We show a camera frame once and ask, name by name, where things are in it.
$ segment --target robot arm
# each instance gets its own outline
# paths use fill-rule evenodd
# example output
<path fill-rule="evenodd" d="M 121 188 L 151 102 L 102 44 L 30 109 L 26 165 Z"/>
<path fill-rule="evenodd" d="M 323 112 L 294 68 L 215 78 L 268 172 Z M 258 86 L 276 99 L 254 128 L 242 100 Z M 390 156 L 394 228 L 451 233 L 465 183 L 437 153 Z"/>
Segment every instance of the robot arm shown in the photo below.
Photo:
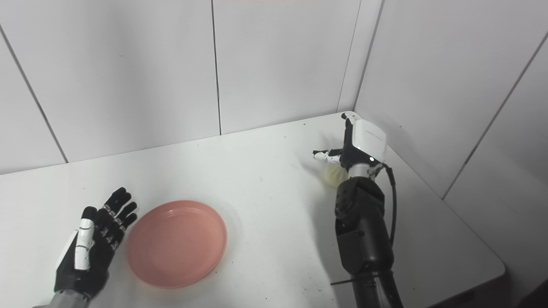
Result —
<path fill-rule="evenodd" d="M 352 282 L 358 308 L 403 308 L 392 273 L 396 216 L 389 237 L 384 194 L 374 181 L 386 168 L 396 200 L 392 169 L 384 164 L 386 135 L 355 113 L 343 113 L 342 118 L 346 120 L 343 148 L 313 153 L 318 160 L 339 162 L 349 173 L 337 189 L 335 202 L 337 244 L 342 266 L 350 274 L 341 283 Z"/>

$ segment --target white wall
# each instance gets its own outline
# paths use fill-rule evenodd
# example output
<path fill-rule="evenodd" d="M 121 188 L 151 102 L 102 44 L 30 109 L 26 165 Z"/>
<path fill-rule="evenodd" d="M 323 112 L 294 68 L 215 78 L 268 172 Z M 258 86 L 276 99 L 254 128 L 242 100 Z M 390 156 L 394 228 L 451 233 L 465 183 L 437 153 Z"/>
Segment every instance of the white wall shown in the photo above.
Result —
<path fill-rule="evenodd" d="M 548 44 L 445 201 L 506 264 L 514 302 L 548 278 Z"/>
<path fill-rule="evenodd" d="M 382 0 L 361 0 L 337 112 L 354 110 Z"/>
<path fill-rule="evenodd" d="M 222 133 L 337 111 L 359 3 L 214 0 Z"/>
<path fill-rule="evenodd" d="M 351 110 L 379 4 L 0 0 L 0 22 L 78 161 Z"/>
<path fill-rule="evenodd" d="M 0 0 L 69 161 L 219 134 L 211 3 Z"/>
<path fill-rule="evenodd" d="M 0 35 L 0 174 L 64 163 Z"/>
<path fill-rule="evenodd" d="M 548 29 L 548 2 L 390 1 L 356 106 L 443 196 Z"/>

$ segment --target black finger segment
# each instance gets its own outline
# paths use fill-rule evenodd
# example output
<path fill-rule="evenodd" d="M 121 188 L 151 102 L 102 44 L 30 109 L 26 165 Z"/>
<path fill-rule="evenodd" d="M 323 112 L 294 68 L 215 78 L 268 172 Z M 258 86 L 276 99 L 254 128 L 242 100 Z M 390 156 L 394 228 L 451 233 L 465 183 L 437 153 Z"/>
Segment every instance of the black finger segment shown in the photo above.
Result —
<path fill-rule="evenodd" d="M 105 202 L 105 208 L 107 208 L 112 215 L 116 215 L 122 206 L 131 198 L 131 193 L 127 192 L 124 187 L 120 187 L 113 192 L 110 198 Z"/>
<path fill-rule="evenodd" d="M 124 219 L 124 221 L 122 222 L 122 227 L 124 229 L 127 229 L 129 225 L 134 223 L 136 220 L 137 220 L 137 214 L 132 213 L 130 216 L 127 216 L 127 218 Z"/>
<path fill-rule="evenodd" d="M 86 207 L 82 212 L 82 219 L 89 219 L 95 221 L 97 209 L 95 207 Z"/>
<path fill-rule="evenodd" d="M 124 219 L 126 219 L 126 217 L 131 213 L 133 212 L 135 209 L 137 209 L 137 203 L 135 202 L 132 202 L 128 205 L 126 205 L 122 211 L 118 214 L 118 216 L 116 216 L 116 219 L 118 220 L 118 223 L 122 223 L 122 221 L 124 221 Z"/>

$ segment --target robotic hand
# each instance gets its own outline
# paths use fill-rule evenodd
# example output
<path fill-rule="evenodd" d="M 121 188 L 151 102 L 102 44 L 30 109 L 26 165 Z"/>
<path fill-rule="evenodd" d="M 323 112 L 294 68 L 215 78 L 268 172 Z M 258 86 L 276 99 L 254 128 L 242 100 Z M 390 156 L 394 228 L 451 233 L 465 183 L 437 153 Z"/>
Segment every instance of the robotic hand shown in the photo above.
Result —
<path fill-rule="evenodd" d="M 358 308 L 403 308 L 392 273 L 396 189 L 392 169 L 384 163 L 386 134 L 355 113 L 346 121 L 342 149 L 314 151 L 315 159 L 339 163 L 349 178 L 337 188 L 335 233 L 339 254 L 352 282 Z M 384 222 L 384 194 L 375 177 L 386 168 L 392 185 L 391 236 Z"/>
<path fill-rule="evenodd" d="M 137 204 L 120 187 L 97 210 L 86 207 L 75 235 L 56 272 L 48 308 L 85 308 L 105 287 L 109 266 L 129 225 L 137 220 Z"/>

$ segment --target white table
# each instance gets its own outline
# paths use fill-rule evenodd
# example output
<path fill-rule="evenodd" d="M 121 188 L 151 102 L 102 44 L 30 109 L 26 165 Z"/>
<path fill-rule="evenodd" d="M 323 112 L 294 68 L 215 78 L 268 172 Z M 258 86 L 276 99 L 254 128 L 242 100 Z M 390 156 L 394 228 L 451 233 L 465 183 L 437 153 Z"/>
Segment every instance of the white table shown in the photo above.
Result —
<path fill-rule="evenodd" d="M 138 214 L 193 199 L 224 218 L 217 268 L 178 290 L 144 285 L 122 244 L 92 307 L 354 307 L 334 232 L 335 190 L 312 150 L 342 145 L 340 114 L 0 176 L 0 300 L 46 304 L 55 263 L 85 206 L 125 186 Z M 398 222 L 393 267 L 406 308 L 427 307 L 504 272 L 500 260 L 391 149 Z M 391 195 L 382 173 L 389 225 Z"/>

